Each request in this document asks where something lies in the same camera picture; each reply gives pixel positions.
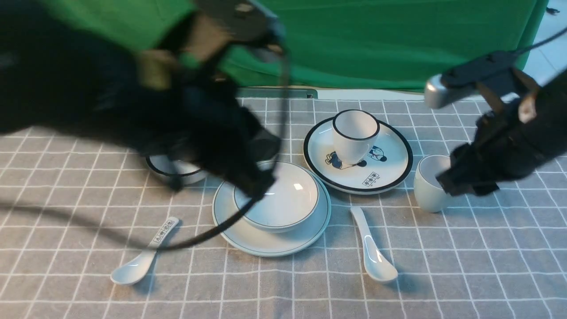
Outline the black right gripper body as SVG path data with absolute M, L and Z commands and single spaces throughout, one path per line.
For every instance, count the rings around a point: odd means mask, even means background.
M 545 164 L 545 154 L 531 141 L 519 120 L 520 101 L 505 104 L 477 121 L 474 140 L 460 157 L 467 182 L 502 182 L 524 179 Z

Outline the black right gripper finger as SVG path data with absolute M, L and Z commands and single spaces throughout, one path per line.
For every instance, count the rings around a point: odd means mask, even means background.
M 500 189 L 491 177 L 481 171 L 448 169 L 438 174 L 436 180 L 442 190 L 452 197 L 466 194 L 482 197 Z

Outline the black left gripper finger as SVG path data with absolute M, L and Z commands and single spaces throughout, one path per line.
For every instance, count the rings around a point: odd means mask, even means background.
M 233 170 L 233 185 L 248 198 L 263 198 L 275 181 L 273 165 L 245 164 Z

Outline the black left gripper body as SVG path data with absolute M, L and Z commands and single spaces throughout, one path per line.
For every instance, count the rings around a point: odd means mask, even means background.
M 188 114 L 188 138 L 177 158 L 215 175 L 267 161 L 280 151 L 282 140 L 267 130 L 237 99 L 239 85 L 231 79 L 183 85 L 180 97 Z

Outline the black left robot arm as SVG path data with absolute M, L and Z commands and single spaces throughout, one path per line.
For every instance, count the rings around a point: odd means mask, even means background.
M 187 161 L 263 194 L 275 181 L 257 163 L 280 139 L 239 104 L 236 83 L 199 77 L 178 55 L 197 13 L 136 53 L 55 16 L 40 0 L 1 2 L 1 134 L 41 127 Z

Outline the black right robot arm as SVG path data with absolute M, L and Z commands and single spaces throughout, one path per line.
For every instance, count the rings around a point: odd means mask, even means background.
M 476 121 L 474 139 L 455 148 L 450 167 L 437 175 L 445 193 L 486 196 L 566 153 L 565 71 L 541 86 L 511 70 L 474 88 L 491 110 Z

